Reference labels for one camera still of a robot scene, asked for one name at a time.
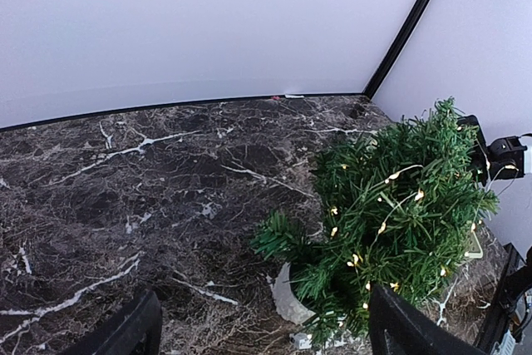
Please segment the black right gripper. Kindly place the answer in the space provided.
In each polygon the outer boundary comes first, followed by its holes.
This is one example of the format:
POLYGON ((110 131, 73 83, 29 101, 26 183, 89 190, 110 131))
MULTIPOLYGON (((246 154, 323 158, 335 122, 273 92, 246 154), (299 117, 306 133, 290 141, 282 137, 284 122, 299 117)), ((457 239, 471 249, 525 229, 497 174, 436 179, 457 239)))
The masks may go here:
POLYGON ((486 185, 494 180, 515 180, 527 175, 527 145, 521 136, 508 136, 493 141, 477 140, 472 148, 473 180, 486 185))

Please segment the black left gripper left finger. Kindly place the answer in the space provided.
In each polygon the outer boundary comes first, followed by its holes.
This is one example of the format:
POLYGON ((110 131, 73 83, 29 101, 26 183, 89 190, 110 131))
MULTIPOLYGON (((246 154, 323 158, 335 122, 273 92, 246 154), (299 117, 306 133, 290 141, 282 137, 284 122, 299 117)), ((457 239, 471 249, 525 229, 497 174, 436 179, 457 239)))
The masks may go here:
POLYGON ((141 342, 143 354, 158 354, 161 332, 160 301, 153 290, 145 289, 62 354, 132 354, 141 342))

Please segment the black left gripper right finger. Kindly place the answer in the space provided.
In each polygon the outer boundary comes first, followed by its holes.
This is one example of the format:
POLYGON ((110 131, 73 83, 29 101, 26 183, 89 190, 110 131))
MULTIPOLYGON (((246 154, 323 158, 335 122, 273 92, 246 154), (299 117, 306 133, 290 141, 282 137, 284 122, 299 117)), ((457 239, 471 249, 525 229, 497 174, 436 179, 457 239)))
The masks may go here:
POLYGON ((481 354, 436 326, 389 288, 374 285, 369 302, 369 337, 374 354, 481 354))

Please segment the fairy light battery box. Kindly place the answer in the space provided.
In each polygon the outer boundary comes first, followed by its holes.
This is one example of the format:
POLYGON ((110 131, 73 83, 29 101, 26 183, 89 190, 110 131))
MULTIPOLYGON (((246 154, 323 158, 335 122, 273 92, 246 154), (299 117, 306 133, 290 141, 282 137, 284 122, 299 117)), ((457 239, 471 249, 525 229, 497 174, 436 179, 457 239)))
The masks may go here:
POLYGON ((309 350, 312 348, 312 335, 307 333, 291 333, 289 335, 291 344, 296 350, 309 350))

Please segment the beige perforated plastic basket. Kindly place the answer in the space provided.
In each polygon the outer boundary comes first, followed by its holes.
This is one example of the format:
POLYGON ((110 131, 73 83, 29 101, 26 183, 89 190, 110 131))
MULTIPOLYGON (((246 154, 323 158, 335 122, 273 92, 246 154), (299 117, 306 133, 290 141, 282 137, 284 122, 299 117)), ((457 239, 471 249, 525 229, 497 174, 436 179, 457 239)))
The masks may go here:
POLYGON ((470 232, 468 248, 465 251, 467 259, 482 259, 484 251, 480 245, 480 241, 475 231, 470 232))

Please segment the small green christmas tree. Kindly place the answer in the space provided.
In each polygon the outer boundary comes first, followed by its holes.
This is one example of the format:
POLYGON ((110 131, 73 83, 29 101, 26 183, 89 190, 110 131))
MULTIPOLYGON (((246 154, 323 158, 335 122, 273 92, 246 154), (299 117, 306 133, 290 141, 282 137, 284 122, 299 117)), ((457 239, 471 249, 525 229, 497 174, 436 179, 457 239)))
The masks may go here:
POLYGON ((412 305, 439 294, 465 261, 470 232, 498 210, 497 195, 473 180, 477 134, 457 130, 460 116, 452 99, 439 100, 426 116, 317 153, 319 238, 281 211, 260 224, 252 247, 289 264, 315 348, 367 332, 376 284, 412 305))

